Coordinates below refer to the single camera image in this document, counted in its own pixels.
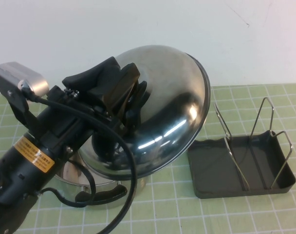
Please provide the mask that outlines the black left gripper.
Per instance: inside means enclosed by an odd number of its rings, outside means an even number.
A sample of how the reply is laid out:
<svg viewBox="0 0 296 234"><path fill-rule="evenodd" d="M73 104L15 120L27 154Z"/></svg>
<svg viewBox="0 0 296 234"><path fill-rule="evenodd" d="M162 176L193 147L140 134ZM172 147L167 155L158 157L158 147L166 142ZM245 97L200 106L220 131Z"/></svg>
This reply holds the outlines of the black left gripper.
<svg viewBox="0 0 296 234"><path fill-rule="evenodd" d="M36 103L47 106L38 119L55 136L53 145L78 151L90 136L99 134L105 143L116 142L125 149L125 142L113 130L113 119L91 106L100 104L104 95L108 114L126 127L129 100L137 89L139 76L134 63L121 69L115 57L110 57L85 72L64 78L63 85L71 91L55 87L46 98L36 96ZM79 92L80 101L74 97L73 90Z"/></svg>

